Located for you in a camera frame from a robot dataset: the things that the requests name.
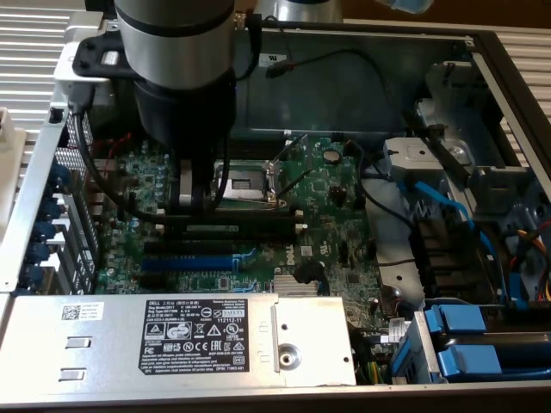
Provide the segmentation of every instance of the black connector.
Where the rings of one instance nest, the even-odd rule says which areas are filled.
[[[92,108],[96,97],[96,86],[92,83],[74,83],[69,97],[69,110],[71,113],[84,116],[84,113]]]
[[[294,68],[293,63],[288,60],[282,60],[270,66],[266,71],[266,77],[268,79],[275,79],[276,77],[283,76],[288,71]]]
[[[327,280],[325,267],[321,262],[310,259],[301,263],[294,271],[293,277],[300,284],[310,284],[312,281],[317,281],[321,285],[321,295],[325,297],[331,295],[329,280]]]

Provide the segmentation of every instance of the robotic arm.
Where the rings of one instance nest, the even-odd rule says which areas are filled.
[[[433,2],[377,1],[412,13]],[[143,127],[180,160],[180,194],[171,204],[187,210],[202,211],[210,198],[217,149],[226,148],[235,121],[234,7],[234,0],[115,0],[127,61],[141,77],[135,95]],[[323,21],[323,10],[340,10],[339,3],[259,0],[257,6],[280,20]]]
[[[424,13],[434,0],[376,0],[386,6],[412,14]],[[256,13],[289,22],[343,21],[340,0],[258,0]]]

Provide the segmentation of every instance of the metal panel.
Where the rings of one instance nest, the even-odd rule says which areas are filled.
[[[46,171],[52,167],[59,136],[66,122],[66,112],[62,123],[58,125],[45,123],[40,130],[40,138],[35,146],[40,156],[30,159],[26,179],[20,188],[4,236],[3,248],[0,248],[0,262],[3,264],[3,272],[0,274],[0,292],[11,292],[15,289],[34,217],[38,212],[42,192],[46,186]]]
[[[175,303],[180,299],[199,300],[194,308],[200,310],[206,308],[200,306],[202,300],[246,299],[250,371],[143,374],[139,359],[145,303],[152,299]],[[62,320],[64,305],[74,305],[71,309],[80,311],[76,306],[85,303],[101,303],[102,315],[94,321],[74,317]],[[218,320],[203,317],[207,325]],[[25,339],[30,324],[34,337],[40,338],[40,351],[36,351],[35,340]],[[88,338],[90,345],[67,348],[70,337]],[[205,337],[187,340],[196,345],[205,342]],[[231,340],[225,330],[220,333],[221,342]],[[32,373],[22,368],[21,358],[16,354],[33,366]],[[167,353],[167,360],[173,354]],[[284,364],[285,354],[294,356],[292,364]],[[343,301],[336,297],[279,299],[277,294],[19,297],[10,312],[0,352],[3,367],[0,404],[162,400],[213,397],[221,391],[325,385],[338,388],[356,383],[353,364]],[[84,371],[82,379],[59,380],[62,371],[75,369]]]

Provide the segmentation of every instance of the metal frame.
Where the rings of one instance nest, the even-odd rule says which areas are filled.
[[[520,145],[525,150],[526,157],[536,171],[538,178],[542,181],[545,191],[548,194],[551,192],[551,181],[549,180],[551,174],[551,141],[548,140],[548,136],[551,136],[551,125],[549,125],[542,109],[530,93],[529,88],[494,32],[474,29],[382,27],[377,25],[347,26],[297,24],[292,22],[279,24],[286,29],[299,28],[303,33],[338,31],[358,35],[398,34],[415,37],[431,35],[446,38],[465,38],[465,36],[472,38],[476,63],[489,83],[492,92],[497,94],[498,103],[507,120],[510,123],[512,122],[511,129],[513,129]],[[271,29],[279,28],[279,26],[272,23],[266,23],[266,26]],[[19,274],[32,226],[31,217],[37,212],[38,203],[40,202],[40,189],[44,187],[46,182],[44,171],[51,164],[59,139],[58,133],[60,132],[57,126],[48,124],[45,124],[40,132],[36,151],[29,163],[26,179],[22,185],[12,214],[12,220],[6,232],[5,242],[0,249],[0,262],[3,263],[3,272],[0,274],[0,292],[4,292],[0,293],[0,315],[2,315],[0,332],[2,333],[4,333],[9,322],[10,309],[15,300],[7,292],[15,288],[14,280]],[[64,301],[78,301],[80,299],[79,297],[63,297]],[[533,402],[534,398],[546,397],[550,386],[551,381],[541,381],[460,385],[248,389],[217,391],[215,395],[207,395],[206,393],[186,394],[184,391],[177,391],[163,395],[162,398],[152,393],[150,396],[155,396],[155,400],[147,401],[147,393],[141,394],[140,400],[129,398],[128,395],[126,397],[112,395],[113,397],[109,400],[91,400],[82,398],[75,393],[64,400],[45,398],[35,402],[45,408],[67,407],[68,405],[72,408],[84,408],[89,406],[106,407],[113,404],[136,406],[136,404],[193,404],[201,402],[201,409],[205,410],[223,408],[225,410],[239,409],[239,411],[242,411],[244,407],[247,410],[301,410],[306,407],[312,408],[315,405],[323,405],[325,410],[342,410],[365,406],[367,402],[369,402],[369,408],[371,409],[377,407],[388,408],[389,398],[400,398],[403,401],[407,400],[409,409],[415,409],[417,406],[424,410],[436,410],[443,406],[449,407],[451,404],[467,406],[475,400],[481,403],[491,400],[495,408],[501,405],[507,406],[510,410],[513,406],[525,407],[524,400],[518,398],[518,395],[529,395],[530,401]],[[432,399],[427,403],[426,398],[428,397]],[[30,405],[37,406],[29,400],[27,407]],[[169,406],[163,407],[163,411],[169,410]]]

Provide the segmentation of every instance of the blue latch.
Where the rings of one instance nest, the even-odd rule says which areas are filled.
[[[493,346],[454,345],[438,353],[438,362],[443,376],[452,380],[502,373]]]
[[[430,333],[484,333],[486,323],[477,305],[433,305],[424,312]]]

